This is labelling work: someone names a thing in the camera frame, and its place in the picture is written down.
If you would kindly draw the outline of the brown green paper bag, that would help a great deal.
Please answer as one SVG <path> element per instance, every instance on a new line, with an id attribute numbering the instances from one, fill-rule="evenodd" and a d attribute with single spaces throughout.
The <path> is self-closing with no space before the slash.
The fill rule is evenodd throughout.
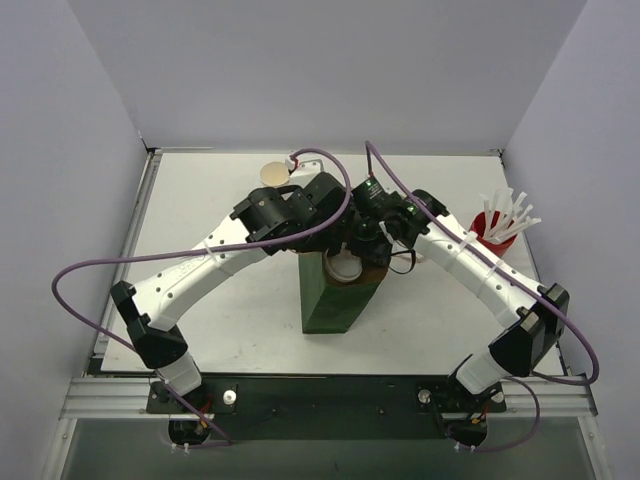
<path id="1" fill-rule="evenodd" d="M 325 253 L 301 254 L 298 273 L 302 332 L 346 333 L 388 273 L 405 275 L 414 268 L 402 257 L 394 257 L 389 268 L 366 266 L 346 249 L 332 257 Z"/>

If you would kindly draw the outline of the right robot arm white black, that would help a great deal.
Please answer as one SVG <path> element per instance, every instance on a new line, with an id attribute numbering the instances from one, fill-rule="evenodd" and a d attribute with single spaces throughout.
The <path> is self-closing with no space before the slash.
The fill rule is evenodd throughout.
<path id="1" fill-rule="evenodd" d="M 567 312 L 568 292 L 559 284 L 547 288 L 511 268 L 468 232 L 446 207 L 424 190 L 415 190 L 432 222 L 418 205 L 396 192 L 386 192 L 370 177 L 352 192 L 361 218 L 356 232 L 391 244 L 398 242 L 439 265 L 479 299 L 504 327 L 488 347 L 467 357 L 452 373 L 471 395 L 481 395 L 498 381 L 528 377 L 552 350 L 564 331 L 558 316 L 540 300 L 519 289 L 527 289 L 562 313 Z"/>

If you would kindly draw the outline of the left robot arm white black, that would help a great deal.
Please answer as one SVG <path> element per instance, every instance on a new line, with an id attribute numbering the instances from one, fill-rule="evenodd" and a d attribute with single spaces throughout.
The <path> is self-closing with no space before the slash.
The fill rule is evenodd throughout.
<path id="1" fill-rule="evenodd" d="M 330 228 L 349 202 L 349 188 L 326 172 L 304 187 L 255 189 L 194 247 L 194 256 L 136 284 L 120 281 L 111 288 L 135 352 L 168 383 L 179 409 L 196 410 L 205 398 L 201 373 L 177 326 L 181 317 L 232 276 L 280 250 L 334 246 Z"/>

